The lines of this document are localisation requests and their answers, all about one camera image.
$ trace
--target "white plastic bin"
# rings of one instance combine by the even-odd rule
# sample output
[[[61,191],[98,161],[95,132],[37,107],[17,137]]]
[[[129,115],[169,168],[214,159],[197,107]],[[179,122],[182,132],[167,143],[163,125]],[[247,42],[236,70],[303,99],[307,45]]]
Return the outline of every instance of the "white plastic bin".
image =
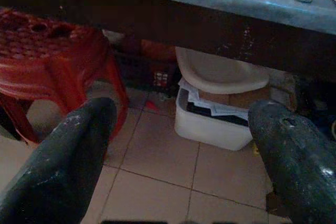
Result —
[[[237,151],[252,136],[248,127],[194,114],[186,110],[188,91],[180,89],[176,99],[175,131],[181,137]]]

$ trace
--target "black object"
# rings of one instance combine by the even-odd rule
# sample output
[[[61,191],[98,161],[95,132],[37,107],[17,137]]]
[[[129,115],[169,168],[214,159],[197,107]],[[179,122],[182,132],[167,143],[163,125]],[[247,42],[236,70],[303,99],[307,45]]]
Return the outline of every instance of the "black object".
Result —
[[[336,143],[274,101],[254,103],[248,120],[293,223],[336,223]]]
[[[163,221],[112,221],[105,220],[101,224],[167,224]]]
[[[336,83],[307,80],[297,82],[299,113],[310,119],[326,137],[336,141],[332,131],[336,121]]]
[[[229,122],[229,123],[234,123],[234,124],[238,124],[238,125],[248,127],[248,122],[246,120],[242,119],[242,118],[239,118],[235,115],[212,116],[210,109],[195,106],[195,104],[193,102],[188,102],[187,111],[193,112],[193,113],[198,114],[198,115],[207,116],[208,118],[214,118],[214,119],[218,119],[218,120],[221,120],[221,121],[226,121],[226,122]]]
[[[280,217],[288,217],[288,211],[284,207],[280,198],[275,193],[275,188],[272,192],[266,195],[266,211],[269,214],[280,216]]]
[[[20,140],[20,135],[16,132],[11,119],[2,107],[0,107],[0,125],[17,140]]]
[[[149,59],[118,51],[113,54],[126,86],[174,95],[174,86],[181,79],[175,80],[177,62]],[[166,74],[166,85],[158,85],[160,81],[155,80],[158,74]]]
[[[0,194],[0,223],[80,223],[98,181],[117,111],[109,98],[71,112]]]

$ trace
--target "red object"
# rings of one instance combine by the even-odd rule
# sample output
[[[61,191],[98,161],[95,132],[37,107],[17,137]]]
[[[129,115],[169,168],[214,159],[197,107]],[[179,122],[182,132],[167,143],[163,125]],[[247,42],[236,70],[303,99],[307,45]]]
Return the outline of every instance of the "red object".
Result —
[[[125,121],[128,97],[108,40],[99,30],[3,10],[0,72],[0,105],[26,141],[39,140],[17,99],[51,100],[67,114],[86,101],[85,91],[100,78],[113,84],[122,104],[111,137]]]
[[[150,110],[154,110],[155,112],[159,111],[159,108],[152,101],[146,101],[145,107],[150,109]]]
[[[152,59],[167,62],[176,62],[175,47],[143,39],[141,41],[141,55]]]

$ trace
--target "tile floor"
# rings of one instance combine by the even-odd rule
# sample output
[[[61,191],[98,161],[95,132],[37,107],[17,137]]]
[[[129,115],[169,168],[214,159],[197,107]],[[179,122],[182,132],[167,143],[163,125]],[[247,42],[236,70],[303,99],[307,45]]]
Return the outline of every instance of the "tile floor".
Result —
[[[82,224],[108,219],[288,222],[265,211],[268,178],[251,145],[231,152],[184,139],[174,132],[173,100],[134,89],[128,93],[127,120],[109,145]],[[145,108],[148,100],[158,109]]]

